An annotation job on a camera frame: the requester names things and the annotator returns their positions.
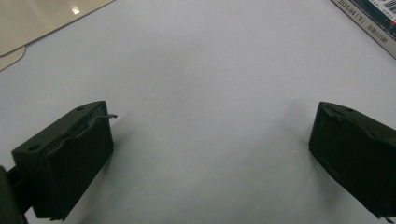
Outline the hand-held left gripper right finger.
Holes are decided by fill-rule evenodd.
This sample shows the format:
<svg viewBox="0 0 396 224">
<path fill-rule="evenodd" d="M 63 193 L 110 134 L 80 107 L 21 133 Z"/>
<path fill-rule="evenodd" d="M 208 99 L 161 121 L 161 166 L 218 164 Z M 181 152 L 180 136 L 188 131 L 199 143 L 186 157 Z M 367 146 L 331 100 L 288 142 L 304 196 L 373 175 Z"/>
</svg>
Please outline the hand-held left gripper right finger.
<svg viewBox="0 0 396 224">
<path fill-rule="evenodd" d="M 321 102 L 309 150 L 376 217 L 396 217 L 396 130 L 352 108 Z"/>
</svg>

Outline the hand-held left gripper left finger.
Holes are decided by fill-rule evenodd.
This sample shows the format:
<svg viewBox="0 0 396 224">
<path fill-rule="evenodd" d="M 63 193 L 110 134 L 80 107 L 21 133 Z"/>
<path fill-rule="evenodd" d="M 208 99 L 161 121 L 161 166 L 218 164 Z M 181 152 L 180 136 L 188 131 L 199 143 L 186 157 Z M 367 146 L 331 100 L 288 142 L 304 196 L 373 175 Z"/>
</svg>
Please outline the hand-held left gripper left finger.
<svg viewBox="0 0 396 224">
<path fill-rule="evenodd" d="M 113 152 L 106 102 L 81 105 L 12 151 L 22 210 L 64 220 Z"/>
</svg>

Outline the magazine with grey spine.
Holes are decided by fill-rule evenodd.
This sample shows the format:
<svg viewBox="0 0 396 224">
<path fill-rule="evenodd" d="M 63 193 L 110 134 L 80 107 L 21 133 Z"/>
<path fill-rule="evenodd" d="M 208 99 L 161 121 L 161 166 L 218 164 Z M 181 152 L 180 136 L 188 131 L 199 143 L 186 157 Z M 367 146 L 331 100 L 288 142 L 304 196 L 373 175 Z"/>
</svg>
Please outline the magazine with grey spine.
<svg viewBox="0 0 396 224">
<path fill-rule="evenodd" d="M 331 0 L 396 60 L 396 0 Z"/>
</svg>

